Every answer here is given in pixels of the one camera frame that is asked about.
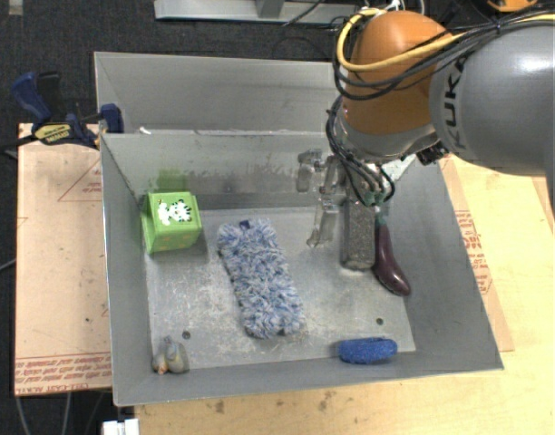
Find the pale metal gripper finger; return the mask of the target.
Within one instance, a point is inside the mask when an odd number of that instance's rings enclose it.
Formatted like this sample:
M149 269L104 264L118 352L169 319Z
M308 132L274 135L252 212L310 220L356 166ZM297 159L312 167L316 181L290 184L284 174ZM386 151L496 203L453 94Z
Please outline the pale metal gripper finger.
M318 202L314 225L307 240L310 247L317 247L334 239L338 212L338 205L331 199L321 199Z
M307 193L316 191L323 181L326 160L322 149L310 149L297 156L297 191Z

